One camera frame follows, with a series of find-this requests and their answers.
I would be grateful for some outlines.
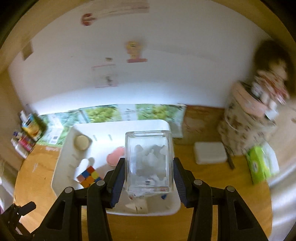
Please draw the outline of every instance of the clear glass container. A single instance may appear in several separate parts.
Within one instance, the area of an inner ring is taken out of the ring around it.
[[[173,190],[173,149],[170,131],[126,133],[126,190],[167,193]]]

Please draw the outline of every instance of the pink sponge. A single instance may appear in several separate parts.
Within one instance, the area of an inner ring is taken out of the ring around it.
[[[110,166],[116,166],[119,159],[124,156],[124,147],[117,147],[112,153],[107,156],[107,163]]]

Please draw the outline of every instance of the blue block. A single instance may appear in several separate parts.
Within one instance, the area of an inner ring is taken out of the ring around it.
[[[98,177],[94,182],[100,181],[102,178]]]
[[[84,177],[84,178],[87,178],[88,176],[90,176],[90,173],[85,170],[83,173],[81,173],[81,175]]]

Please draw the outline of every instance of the dark hair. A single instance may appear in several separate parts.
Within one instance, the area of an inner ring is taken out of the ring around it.
[[[274,40],[265,40],[259,45],[254,56],[256,70],[260,69],[269,71],[269,64],[279,63],[279,60],[286,62],[287,80],[289,81],[286,81],[285,85],[290,93],[294,93],[294,66],[289,53],[284,48],[278,45]]]

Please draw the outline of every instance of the white cloth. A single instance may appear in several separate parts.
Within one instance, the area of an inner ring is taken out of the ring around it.
[[[279,110],[278,129],[268,142],[280,173],[268,181],[272,205],[270,241],[282,241],[296,222],[296,100]]]

